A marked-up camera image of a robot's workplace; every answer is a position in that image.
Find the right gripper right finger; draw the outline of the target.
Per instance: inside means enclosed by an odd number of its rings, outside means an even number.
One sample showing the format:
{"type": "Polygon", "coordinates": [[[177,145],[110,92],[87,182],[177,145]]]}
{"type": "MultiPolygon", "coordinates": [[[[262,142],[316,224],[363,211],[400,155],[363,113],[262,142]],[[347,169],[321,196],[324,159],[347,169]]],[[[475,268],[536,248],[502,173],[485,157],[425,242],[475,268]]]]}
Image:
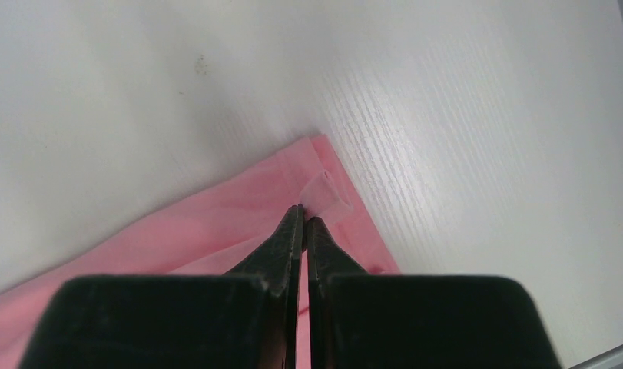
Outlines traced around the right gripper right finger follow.
{"type": "Polygon", "coordinates": [[[306,226],[314,368],[557,368],[529,293],[510,278],[372,274],[320,218],[306,226]]]}

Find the pink t shirt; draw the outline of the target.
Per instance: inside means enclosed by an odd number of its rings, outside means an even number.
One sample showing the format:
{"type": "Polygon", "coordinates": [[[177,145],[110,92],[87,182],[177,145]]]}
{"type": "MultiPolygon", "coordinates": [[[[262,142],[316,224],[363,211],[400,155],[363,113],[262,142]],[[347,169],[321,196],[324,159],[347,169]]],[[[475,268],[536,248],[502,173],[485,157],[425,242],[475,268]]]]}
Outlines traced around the pink t shirt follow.
{"type": "Polygon", "coordinates": [[[38,319],[66,281],[85,274],[221,274],[301,204],[369,273],[396,273],[328,137],[302,138],[237,176],[136,221],[83,255],[0,294],[0,368],[18,366],[38,319]]]}

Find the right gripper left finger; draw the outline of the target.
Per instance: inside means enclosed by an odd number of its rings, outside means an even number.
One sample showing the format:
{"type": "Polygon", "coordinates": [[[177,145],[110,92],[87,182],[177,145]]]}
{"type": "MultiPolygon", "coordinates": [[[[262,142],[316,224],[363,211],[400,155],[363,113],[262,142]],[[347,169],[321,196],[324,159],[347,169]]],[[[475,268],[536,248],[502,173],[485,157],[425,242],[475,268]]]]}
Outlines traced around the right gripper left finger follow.
{"type": "Polygon", "coordinates": [[[89,275],[51,299],[23,368],[293,368],[304,210],[220,275],[89,275]]]}

